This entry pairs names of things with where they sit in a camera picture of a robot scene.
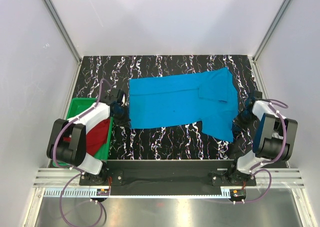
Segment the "green bin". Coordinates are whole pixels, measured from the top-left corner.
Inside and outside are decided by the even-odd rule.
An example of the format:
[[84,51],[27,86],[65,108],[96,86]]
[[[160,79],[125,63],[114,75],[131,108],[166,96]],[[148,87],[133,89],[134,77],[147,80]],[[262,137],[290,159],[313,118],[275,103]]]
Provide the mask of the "green bin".
[[[87,110],[94,102],[96,102],[96,98],[73,98],[71,100],[68,114],[66,115],[66,118],[72,118],[81,112]],[[111,131],[112,131],[112,125],[114,123],[114,118],[110,118],[110,126],[109,126],[109,132],[108,132],[108,138],[105,144],[101,146],[101,148],[97,151],[97,153],[94,155],[94,157],[101,161],[107,161],[108,155],[109,155],[109,148],[110,148],[110,140],[111,140]],[[59,162],[61,166],[67,166],[68,164]]]

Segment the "white wall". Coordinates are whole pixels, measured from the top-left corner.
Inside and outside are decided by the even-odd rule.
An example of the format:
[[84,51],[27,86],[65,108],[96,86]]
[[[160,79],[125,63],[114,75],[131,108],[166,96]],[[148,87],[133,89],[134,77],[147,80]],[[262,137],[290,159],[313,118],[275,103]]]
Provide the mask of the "white wall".
[[253,55],[283,0],[52,0],[80,55]]
[[290,163],[299,167],[320,224],[320,2],[293,0],[258,60],[270,98],[298,121]]
[[0,0],[0,16],[0,225],[18,227],[77,66],[42,0]]

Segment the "cable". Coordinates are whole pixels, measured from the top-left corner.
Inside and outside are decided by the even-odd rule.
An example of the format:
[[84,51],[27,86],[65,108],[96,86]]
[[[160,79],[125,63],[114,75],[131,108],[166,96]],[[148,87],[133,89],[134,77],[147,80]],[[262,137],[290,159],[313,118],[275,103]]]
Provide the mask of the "cable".
[[285,124],[285,120],[284,118],[282,117],[282,115],[279,113],[279,111],[277,111],[273,106],[272,106],[272,103],[269,103],[269,107],[270,109],[279,117],[280,121],[281,121],[281,125],[282,125],[282,131],[283,131],[283,140],[282,140],[282,147],[281,147],[281,150],[279,152],[279,154],[272,160],[265,160],[265,161],[262,161],[260,163],[256,163],[255,165],[253,165],[251,168],[250,168],[250,171],[254,170],[256,167],[260,166],[261,164],[272,164],[274,162],[277,162],[282,154],[284,153],[285,151],[285,147],[286,147],[286,142],[287,142],[287,130],[286,130],[286,124]]
[[279,107],[281,107],[283,109],[288,109],[289,108],[289,105],[287,105],[286,103],[284,103],[284,102],[282,102],[280,100],[277,100],[277,99],[263,98],[263,99],[261,99],[261,101],[272,103],[273,105],[279,106]]
[[[52,150],[52,159],[53,159],[53,162],[55,163],[55,165],[59,168],[69,168],[71,167],[70,165],[67,165],[67,166],[62,166],[58,163],[57,161],[57,147],[58,147],[58,143],[59,143],[59,140],[61,139],[62,135],[64,134],[64,132],[69,128],[69,126],[71,126],[74,122],[78,121],[79,119],[81,119],[83,116],[85,116],[86,114],[90,113],[92,110],[95,109],[95,107],[98,106],[99,104],[99,101],[100,101],[100,98],[101,98],[101,93],[102,93],[102,84],[103,82],[106,82],[108,84],[108,86],[111,88],[111,84],[109,83],[108,80],[106,80],[105,78],[102,78],[101,81],[100,81],[100,88],[99,88],[99,94],[98,94],[98,98],[96,99],[96,103],[94,105],[94,107],[91,107],[89,109],[87,109],[84,113],[82,113],[81,115],[79,115],[78,118],[74,118],[73,120],[69,121],[63,128],[62,130],[60,131],[60,133],[58,134],[55,142],[54,142],[54,145],[53,145],[53,150]],[[77,171],[82,171],[81,169],[77,168],[77,167],[73,167],[74,169],[76,169]]]
[[[64,222],[67,223],[67,224],[68,224],[69,226],[71,226],[71,227],[78,227],[78,226],[70,223],[70,222],[67,220],[67,218],[66,218],[66,216],[65,216],[65,214],[64,214],[64,212],[63,212],[63,210],[62,210],[62,197],[63,197],[63,195],[64,195],[64,193],[65,193],[65,190],[66,190],[67,186],[68,186],[75,178],[77,178],[77,177],[79,177],[79,176],[81,176],[81,175],[82,175],[82,173],[78,173],[77,175],[75,175],[74,177],[72,177],[72,178],[65,184],[65,186],[63,187],[63,189],[62,189],[62,191],[61,191],[61,194],[60,194],[60,197],[59,197],[59,210],[60,210],[61,217],[62,217],[62,219],[64,220]],[[102,218],[103,212],[106,214],[105,216],[107,217],[107,211],[106,211],[105,207],[104,207],[100,202],[98,202],[97,200],[95,201],[95,203],[96,203],[96,204],[99,204],[99,206],[100,206],[100,216],[99,216],[98,220],[97,220],[94,224],[89,225],[88,227],[95,227],[95,226],[100,222],[100,220],[101,220],[101,218]]]
[[[62,135],[64,134],[64,132],[68,129],[68,127],[70,125],[72,125],[74,122],[76,122],[77,120],[81,119],[83,116],[87,115],[88,113],[90,113],[92,110],[95,109],[95,107],[98,106],[99,102],[100,102],[100,98],[101,98],[101,94],[102,94],[102,85],[103,85],[103,82],[106,82],[108,84],[108,86],[111,88],[111,84],[108,82],[108,80],[106,80],[105,78],[102,78],[101,81],[100,81],[100,87],[99,87],[99,94],[98,94],[98,98],[96,100],[96,103],[94,105],[94,107],[91,107],[89,109],[87,109],[85,112],[83,112],[81,115],[79,115],[78,118],[74,118],[73,120],[69,121],[63,128],[62,130],[60,131],[60,133],[58,134],[55,142],[54,142],[54,145],[53,145],[53,150],[52,150],[52,159],[53,159],[53,162],[56,164],[57,167],[59,168],[69,168],[69,167],[72,167],[73,169],[77,170],[77,171],[80,171],[82,172],[82,170],[76,166],[71,166],[71,165],[67,165],[67,166],[61,166],[58,161],[57,161],[57,147],[58,147],[58,143],[59,143],[59,140],[61,139]],[[61,214],[61,217],[62,219],[64,220],[64,222],[66,224],[68,224],[69,226],[71,227],[78,227],[76,225],[73,225],[72,223],[70,223],[67,218],[66,218],[66,215],[70,213],[70,211],[68,211],[66,214],[64,214],[63,210],[62,210],[62,197],[65,193],[65,190],[67,188],[67,186],[77,177],[79,177],[82,173],[79,173],[77,174],[76,176],[72,177],[67,183],[66,185],[63,187],[62,191],[61,191],[61,194],[60,194],[60,198],[59,198],[59,209],[60,209],[60,214]],[[105,220],[107,220],[107,211],[105,209],[105,207],[98,201],[95,202],[96,204],[99,204],[100,206],[100,216],[98,218],[98,220],[93,224],[93,225],[90,225],[88,227],[95,227],[99,221],[101,220],[102,218],[102,214],[104,212],[105,214]]]
[[212,173],[212,174],[215,174],[215,175],[218,175],[218,176],[224,176],[226,173],[228,172],[228,170],[226,170],[225,172],[223,172],[223,173],[217,173],[217,172],[214,172],[214,171],[210,171],[210,173]]
[[[272,105],[276,105],[276,106],[280,106],[282,108],[285,108],[287,109],[289,106],[279,100],[275,100],[275,99],[269,99],[270,102],[269,102],[269,108],[279,117],[280,121],[281,121],[281,125],[282,125],[282,131],[283,131],[283,140],[282,140],[282,147],[281,147],[281,150],[279,152],[279,154],[272,160],[266,160],[266,161],[262,161],[260,163],[256,163],[254,164],[251,168],[250,168],[250,172],[252,170],[254,170],[256,167],[258,167],[259,165],[261,164],[271,164],[271,163],[274,163],[276,161],[278,161],[280,159],[280,157],[282,156],[283,152],[285,151],[285,147],[286,147],[286,142],[287,142],[287,130],[286,130],[286,124],[285,124],[285,120],[284,118],[282,117],[282,115],[279,113],[278,110],[276,110]],[[271,173],[269,170],[265,169],[265,168],[262,168],[262,169],[259,169],[257,170],[256,172],[252,173],[251,175],[252,176],[255,176],[256,174],[258,174],[259,172],[261,171],[265,171],[268,173],[269,175],[269,184],[268,184],[268,187],[266,188],[265,192],[258,198],[256,199],[253,199],[253,200],[248,200],[248,201],[243,201],[243,203],[254,203],[254,202],[257,202],[259,200],[261,200],[270,190],[270,187],[271,187],[271,183],[272,183],[272,176],[271,176]]]
[[245,189],[245,187],[246,187],[246,185],[247,185],[247,182],[246,181],[243,181],[243,186],[242,186],[242,190],[244,190]]

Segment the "blue cloth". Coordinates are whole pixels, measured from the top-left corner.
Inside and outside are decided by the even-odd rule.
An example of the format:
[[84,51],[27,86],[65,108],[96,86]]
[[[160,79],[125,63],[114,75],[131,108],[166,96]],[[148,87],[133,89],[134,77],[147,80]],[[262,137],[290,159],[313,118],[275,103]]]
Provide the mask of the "blue cloth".
[[203,73],[130,79],[129,116],[133,129],[202,121],[202,132],[233,141],[238,93],[227,68]]

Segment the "red cloth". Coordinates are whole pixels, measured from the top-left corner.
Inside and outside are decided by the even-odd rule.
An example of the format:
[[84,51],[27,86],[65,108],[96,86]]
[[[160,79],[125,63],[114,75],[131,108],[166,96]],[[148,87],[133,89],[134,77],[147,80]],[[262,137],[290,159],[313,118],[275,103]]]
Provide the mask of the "red cloth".
[[[110,119],[105,119],[98,123],[93,129],[86,134],[86,152],[94,156],[100,147],[107,143]],[[70,137],[64,137],[64,141],[70,142]]]

